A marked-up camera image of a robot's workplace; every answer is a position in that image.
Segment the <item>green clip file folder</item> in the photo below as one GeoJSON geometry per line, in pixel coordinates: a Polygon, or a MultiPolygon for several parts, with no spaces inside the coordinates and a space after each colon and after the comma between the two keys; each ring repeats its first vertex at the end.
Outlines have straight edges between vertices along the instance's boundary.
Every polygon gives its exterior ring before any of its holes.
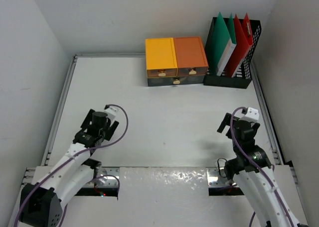
{"type": "Polygon", "coordinates": [[[205,45],[209,74],[221,76],[237,45],[235,25],[232,14],[227,21],[219,12],[212,26],[205,45]]]}

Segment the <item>red clip file folder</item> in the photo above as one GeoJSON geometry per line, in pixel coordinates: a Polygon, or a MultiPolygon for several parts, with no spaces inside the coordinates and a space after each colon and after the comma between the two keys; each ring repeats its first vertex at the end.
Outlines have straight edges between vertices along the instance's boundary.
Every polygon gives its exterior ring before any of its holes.
{"type": "Polygon", "coordinates": [[[235,15],[234,28],[237,44],[225,67],[225,76],[229,78],[235,77],[236,72],[253,45],[253,33],[248,13],[245,14],[242,22],[235,15]]]}

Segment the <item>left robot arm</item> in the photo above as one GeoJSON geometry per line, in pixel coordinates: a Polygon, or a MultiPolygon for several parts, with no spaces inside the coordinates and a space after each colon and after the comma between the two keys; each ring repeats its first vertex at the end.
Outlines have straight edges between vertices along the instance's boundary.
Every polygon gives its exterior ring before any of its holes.
{"type": "Polygon", "coordinates": [[[68,202],[88,182],[97,179],[101,163],[91,156],[109,141],[119,122],[119,105],[105,105],[103,111],[90,109],[80,130],[61,159],[35,184],[26,184],[20,194],[14,226],[59,227],[68,202]]]}

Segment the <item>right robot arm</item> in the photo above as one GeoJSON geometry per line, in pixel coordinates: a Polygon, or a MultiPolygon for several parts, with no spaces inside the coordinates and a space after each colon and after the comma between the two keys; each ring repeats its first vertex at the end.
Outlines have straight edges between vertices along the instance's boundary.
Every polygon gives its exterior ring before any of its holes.
{"type": "Polygon", "coordinates": [[[226,113],[218,133],[226,126],[235,158],[224,165],[225,177],[237,184],[254,210],[262,227],[301,227],[303,224],[289,208],[276,181],[273,165],[266,152],[255,143],[260,127],[259,112],[240,107],[242,117],[226,113]]]}

